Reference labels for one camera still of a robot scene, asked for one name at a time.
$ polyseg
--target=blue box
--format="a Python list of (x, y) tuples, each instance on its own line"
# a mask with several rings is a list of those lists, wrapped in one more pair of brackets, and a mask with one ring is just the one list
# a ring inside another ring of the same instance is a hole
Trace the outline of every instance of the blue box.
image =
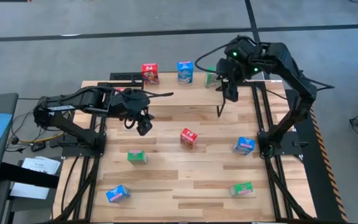
[(109, 190), (106, 192), (107, 199), (110, 203), (118, 203), (124, 198), (128, 198), (131, 196), (129, 193), (129, 189), (124, 187), (123, 185), (119, 185), (115, 189)]
[(255, 149), (255, 140), (239, 137), (237, 144), (234, 145), (233, 152), (248, 155)]
[(193, 62), (178, 62), (178, 81), (182, 84), (193, 82)]

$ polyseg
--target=green cereal box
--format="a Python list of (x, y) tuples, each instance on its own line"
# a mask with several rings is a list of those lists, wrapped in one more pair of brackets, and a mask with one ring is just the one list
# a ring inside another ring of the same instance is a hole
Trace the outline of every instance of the green cereal box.
[(144, 151), (129, 151), (128, 152), (128, 161), (133, 164), (146, 164), (147, 163), (147, 156)]
[[(209, 67), (208, 70), (215, 70), (214, 67)], [(218, 75), (215, 73), (207, 72), (205, 75), (204, 86), (205, 88), (217, 88), (221, 86), (221, 81), (217, 80)]]
[(236, 184), (229, 188), (232, 196), (248, 194), (254, 191), (251, 182), (245, 182), (242, 184)]

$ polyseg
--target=orange and black striped tape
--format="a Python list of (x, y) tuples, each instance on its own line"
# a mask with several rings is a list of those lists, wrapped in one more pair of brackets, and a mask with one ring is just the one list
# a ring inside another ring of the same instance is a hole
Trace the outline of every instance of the orange and black striped tape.
[(335, 182), (334, 173), (333, 173), (333, 170), (331, 169), (331, 165), (329, 164), (327, 151), (326, 151), (326, 148), (324, 147), (324, 143), (323, 143), (323, 137), (321, 137), (320, 129), (318, 128), (316, 117), (314, 116), (314, 113), (313, 113), (313, 107), (310, 108), (310, 118), (311, 118), (311, 120), (313, 122), (314, 130), (316, 131), (316, 137), (317, 137), (320, 149), (321, 149), (321, 154), (324, 157), (323, 158), (324, 163), (326, 164), (326, 168), (327, 168), (327, 171), (328, 171), (328, 176), (331, 179), (331, 185), (333, 187), (333, 191), (334, 191), (334, 194), (335, 194), (335, 197), (336, 197), (336, 201), (338, 202), (338, 208), (341, 211), (342, 219), (345, 222), (348, 222), (347, 217), (346, 217), (346, 212), (345, 212), (345, 209), (344, 209), (343, 204), (342, 204), (341, 196), (339, 195), (338, 186), (336, 185), (336, 182)]

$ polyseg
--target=wooden tabletop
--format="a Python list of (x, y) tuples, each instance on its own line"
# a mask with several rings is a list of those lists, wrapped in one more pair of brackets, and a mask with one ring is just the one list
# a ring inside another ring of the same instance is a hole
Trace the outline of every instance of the wooden tabletop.
[[(92, 83), (83, 82), (83, 86), (89, 84)], [(285, 95), (282, 82), (266, 81), (266, 86), (268, 90)], [(273, 121), (278, 123), (288, 111), (288, 104), (271, 93), (267, 94)], [(239, 87), (239, 101), (228, 101), (220, 118), (216, 116), (216, 108), (210, 106), (158, 106), (151, 107), (149, 112), (155, 116), (153, 129), (143, 137), (135, 128), (125, 129), (116, 119), (107, 120), (108, 143), (99, 167), (92, 222), (275, 220), (265, 164), (259, 158), (258, 145), (247, 156), (231, 151), (240, 136), (256, 139), (257, 119), (249, 87)], [(74, 122), (88, 128), (90, 117), (77, 111)], [(194, 149), (180, 145), (180, 133), (184, 128), (199, 134)], [(133, 166), (127, 161), (127, 151), (133, 149), (146, 152), (147, 165)], [(62, 193), (73, 161), (74, 158), (69, 158), (63, 162), (53, 205), (55, 216), (60, 214)], [(78, 160), (68, 183), (65, 206), (78, 188), (82, 161), (82, 158)], [(282, 161), (289, 191), (305, 211), (315, 217), (303, 164), (293, 156), (282, 156)], [(253, 193), (230, 196), (230, 186), (247, 181), (252, 182)], [(119, 184), (128, 187), (131, 196), (120, 203), (109, 203), (106, 192)], [(278, 189), (277, 192), (284, 217), (282, 195)], [(85, 215), (87, 198), (88, 192), (85, 192), (80, 217)]]
[[(193, 73), (193, 83), (179, 84), (177, 73), (159, 73), (159, 85), (145, 85), (144, 90), (152, 93), (173, 92), (170, 97), (157, 97), (150, 99), (149, 106), (221, 106), (223, 104), (222, 92), (215, 88), (205, 88), (205, 73)], [(86, 85), (98, 85), (98, 82), (126, 82), (126, 81), (86, 81)]]

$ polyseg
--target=white paper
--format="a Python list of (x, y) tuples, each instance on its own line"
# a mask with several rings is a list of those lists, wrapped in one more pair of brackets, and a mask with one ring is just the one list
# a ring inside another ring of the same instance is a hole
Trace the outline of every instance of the white paper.
[[(59, 161), (53, 159), (37, 156), (36, 158), (26, 158), (24, 159), (23, 168), (44, 172), (46, 174), (54, 175), (60, 166)], [(36, 187), (29, 184), (15, 183), (13, 185), (11, 196), (14, 197), (27, 197), (27, 198), (37, 198), (37, 199), (46, 199), (49, 189), (46, 187)]]

